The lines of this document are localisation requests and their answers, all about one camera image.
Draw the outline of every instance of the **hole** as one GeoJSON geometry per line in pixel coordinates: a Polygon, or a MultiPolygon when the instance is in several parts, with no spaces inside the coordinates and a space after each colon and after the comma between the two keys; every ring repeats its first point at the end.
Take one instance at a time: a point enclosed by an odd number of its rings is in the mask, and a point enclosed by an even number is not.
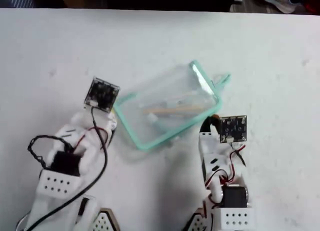
{"type": "Polygon", "coordinates": [[[212,161],[210,162],[210,164],[214,164],[215,162],[217,162],[218,161],[218,159],[217,158],[214,158],[214,159],[212,159],[212,161]]]}
{"type": "Polygon", "coordinates": [[[217,165],[217,166],[212,168],[212,171],[216,171],[218,168],[219,168],[219,166],[217,165]]]}

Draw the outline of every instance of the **perforated white bracket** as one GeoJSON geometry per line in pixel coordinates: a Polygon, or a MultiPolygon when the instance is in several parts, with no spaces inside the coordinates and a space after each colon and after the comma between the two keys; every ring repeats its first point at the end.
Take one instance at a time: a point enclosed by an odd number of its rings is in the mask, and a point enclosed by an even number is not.
{"type": "Polygon", "coordinates": [[[36,192],[56,199],[67,199],[79,190],[81,184],[81,177],[43,170],[36,192]]]}
{"type": "Polygon", "coordinates": [[[254,214],[253,208],[215,208],[214,227],[223,231],[254,230],[256,226],[254,214]]]}
{"type": "Polygon", "coordinates": [[[105,212],[100,212],[90,231],[114,231],[108,215],[105,212]]]}
{"type": "Polygon", "coordinates": [[[205,219],[201,214],[196,214],[191,221],[188,231],[202,231],[205,227],[205,219]]]}

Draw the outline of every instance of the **circuit board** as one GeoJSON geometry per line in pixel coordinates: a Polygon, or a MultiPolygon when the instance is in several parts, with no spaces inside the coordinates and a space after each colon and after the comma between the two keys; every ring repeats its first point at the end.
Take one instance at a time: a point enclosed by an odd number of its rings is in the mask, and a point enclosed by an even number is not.
{"type": "Polygon", "coordinates": [[[247,140],[247,116],[220,117],[220,143],[247,140]]]}
{"type": "Polygon", "coordinates": [[[109,113],[114,105],[120,88],[107,81],[95,77],[86,95],[84,104],[97,107],[109,113]]]}

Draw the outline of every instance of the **white table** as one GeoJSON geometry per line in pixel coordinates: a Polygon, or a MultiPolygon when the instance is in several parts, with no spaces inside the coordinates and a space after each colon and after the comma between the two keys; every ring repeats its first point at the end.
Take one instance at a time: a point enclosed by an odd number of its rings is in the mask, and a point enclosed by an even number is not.
{"type": "MultiPolygon", "coordinates": [[[[248,116],[257,230],[319,228],[320,17],[1,9],[0,24],[0,230],[33,202],[40,166],[30,139],[67,122],[93,76],[125,91],[193,59],[211,77],[232,74],[220,115],[248,116]]],[[[89,193],[123,231],[181,229],[206,195],[197,133],[144,154],[119,127],[89,193]]]]}

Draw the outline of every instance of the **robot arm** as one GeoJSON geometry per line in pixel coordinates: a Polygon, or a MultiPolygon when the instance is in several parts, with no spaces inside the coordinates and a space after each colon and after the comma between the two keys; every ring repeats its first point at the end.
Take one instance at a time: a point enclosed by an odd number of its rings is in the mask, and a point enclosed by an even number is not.
{"type": "Polygon", "coordinates": [[[117,230],[110,218],[103,218],[106,214],[109,217],[110,211],[101,212],[99,202],[85,192],[98,181],[107,165],[104,164],[94,181],[88,180],[98,157],[104,153],[107,158],[105,146],[109,145],[117,127],[111,108],[118,92],[119,87],[95,78],[84,101],[85,109],[76,113],[55,134],[71,148],[66,151],[64,143],[53,141],[53,148],[45,159],[46,167],[39,177],[25,231],[88,231],[100,216],[106,230],[117,230]]]}
{"type": "Polygon", "coordinates": [[[185,230],[254,230],[252,195],[245,161],[246,116],[208,117],[199,132],[204,186],[210,194],[185,230]]]}

